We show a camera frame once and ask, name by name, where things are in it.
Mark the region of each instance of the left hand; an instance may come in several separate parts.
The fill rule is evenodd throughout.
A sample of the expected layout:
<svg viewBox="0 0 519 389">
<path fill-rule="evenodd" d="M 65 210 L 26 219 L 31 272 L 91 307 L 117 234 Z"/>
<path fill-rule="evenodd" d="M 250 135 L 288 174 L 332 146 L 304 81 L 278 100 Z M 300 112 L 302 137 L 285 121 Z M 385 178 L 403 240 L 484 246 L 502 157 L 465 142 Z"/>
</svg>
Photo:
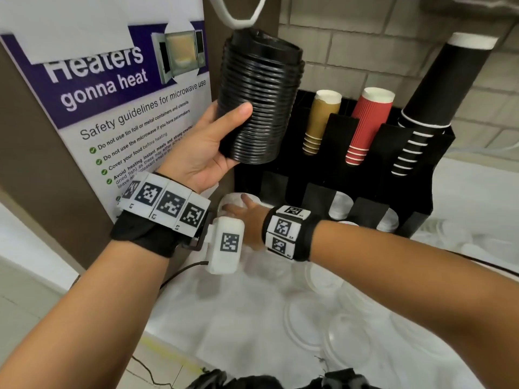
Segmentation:
<svg viewBox="0 0 519 389">
<path fill-rule="evenodd" d="M 218 151 L 220 140 L 252 114 L 249 102 L 215 120 L 213 102 L 198 123 L 176 143 L 157 171 L 197 193 L 211 188 L 238 162 Z"/>
</svg>

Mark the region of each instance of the wire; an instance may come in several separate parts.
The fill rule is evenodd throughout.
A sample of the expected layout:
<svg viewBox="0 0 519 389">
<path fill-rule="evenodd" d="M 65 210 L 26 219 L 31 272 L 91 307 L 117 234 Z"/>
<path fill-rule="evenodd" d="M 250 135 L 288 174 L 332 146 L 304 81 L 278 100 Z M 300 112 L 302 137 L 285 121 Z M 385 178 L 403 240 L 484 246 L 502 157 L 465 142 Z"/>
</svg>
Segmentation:
<svg viewBox="0 0 519 389">
<path fill-rule="evenodd" d="M 160 289 L 164 288 L 169 281 L 171 281 L 172 279 L 174 279 L 175 277 L 177 277 L 180 273 L 183 273 L 185 272 L 187 269 L 189 268 L 192 268 L 193 266 L 198 266 L 198 265 L 208 265 L 209 264 L 209 261 L 201 261 L 201 262 L 195 262 L 195 263 L 192 263 L 188 266 L 186 266 L 185 268 L 183 269 L 180 269 L 177 273 L 174 273 L 171 277 L 169 277 L 166 281 L 164 281 L 162 283 L 162 285 L 160 286 Z"/>
<path fill-rule="evenodd" d="M 131 358 L 146 369 L 146 371 L 149 374 L 149 377 L 152 379 L 152 384 L 153 385 L 156 385 L 156 386 L 169 386 L 171 389 L 173 389 L 173 384 L 170 384 L 170 383 L 157 383 L 157 382 L 155 382 L 155 380 L 153 379 L 152 371 L 144 363 L 142 363 L 140 360 L 138 360 L 135 356 L 132 355 Z"/>
<path fill-rule="evenodd" d="M 483 264 L 485 266 L 490 266 L 491 268 L 495 268 L 495 269 L 498 269 L 498 270 L 503 270 L 503 272 L 506 272 L 508 274 L 511 274 L 511 275 L 514 275 L 516 277 L 519 277 L 519 273 L 517 272 L 514 272 L 513 270 L 510 270 L 510 269 L 507 269 L 507 268 L 503 268 L 499 265 L 496 265 L 494 263 L 490 263 L 490 262 L 486 262 L 486 261 L 482 261 L 480 259 L 477 259 L 477 258 L 472 258 L 472 257 L 469 257 L 467 255 L 464 255 L 464 254 L 459 254 L 459 253 L 455 253 L 456 255 L 459 255 L 463 258 L 466 258 L 466 259 L 469 259 L 471 261 L 474 261 L 474 262 L 477 262 L 477 263 L 480 263 L 480 264 Z"/>
</svg>

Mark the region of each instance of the white brick wall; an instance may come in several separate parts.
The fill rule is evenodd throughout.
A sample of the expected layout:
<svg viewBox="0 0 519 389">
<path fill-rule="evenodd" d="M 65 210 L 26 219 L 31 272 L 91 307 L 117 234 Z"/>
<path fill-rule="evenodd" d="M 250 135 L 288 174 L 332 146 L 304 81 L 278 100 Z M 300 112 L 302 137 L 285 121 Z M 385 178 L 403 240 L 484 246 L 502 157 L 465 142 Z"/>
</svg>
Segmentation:
<svg viewBox="0 0 519 389">
<path fill-rule="evenodd" d="M 279 36 L 301 46 L 307 62 L 301 88 L 358 98 L 364 87 L 379 86 L 403 107 L 452 32 L 498 36 L 453 121 L 453 146 L 519 142 L 519 23 L 427 14 L 419 1 L 282 0 Z M 449 156 L 519 172 L 519 149 Z"/>
</svg>

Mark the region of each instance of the white hanging hook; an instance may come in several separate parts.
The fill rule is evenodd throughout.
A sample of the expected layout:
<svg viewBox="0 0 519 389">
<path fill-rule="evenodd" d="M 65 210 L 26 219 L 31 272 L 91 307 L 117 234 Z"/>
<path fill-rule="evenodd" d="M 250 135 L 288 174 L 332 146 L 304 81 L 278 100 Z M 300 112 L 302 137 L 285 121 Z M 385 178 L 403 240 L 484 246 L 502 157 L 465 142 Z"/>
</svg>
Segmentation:
<svg viewBox="0 0 519 389">
<path fill-rule="evenodd" d="M 248 20 L 238 20 L 234 19 L 229 11 L 227 10 L 227 7 L 225 6 L 224 0 L 210 0 L 211 4 L 214 7 L 214 11 L 217 13 L 220 20 L 223 22 L 224 25 L 227 27 L 230 27 L 234 30 L 240 29 L 240 28 L 247 28 L 251 27 L 256 23 L 256 20 L 258 19 L 259 14 L 263 10 L 263 5 L 265 5 L 265 0 L 260 0 L 258 6 L 256 7 L 256 11 L 254 11 L 252 17 Z"/>
</svg>

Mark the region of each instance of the poster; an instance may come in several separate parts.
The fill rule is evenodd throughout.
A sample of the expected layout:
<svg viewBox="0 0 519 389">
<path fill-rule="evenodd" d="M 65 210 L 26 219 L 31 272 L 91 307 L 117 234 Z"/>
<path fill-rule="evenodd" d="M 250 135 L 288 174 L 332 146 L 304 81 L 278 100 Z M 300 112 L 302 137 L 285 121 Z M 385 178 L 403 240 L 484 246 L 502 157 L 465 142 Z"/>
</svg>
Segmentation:
<svg viewBox="0 0 519 389">
<path fill-rule="evenodd" d="M 157 169 L 211 102 L 204 21 L 129 32 L 132 49 L 36 65 L 1 36 L 112 221 L 136 172 Z"/>
</svg>

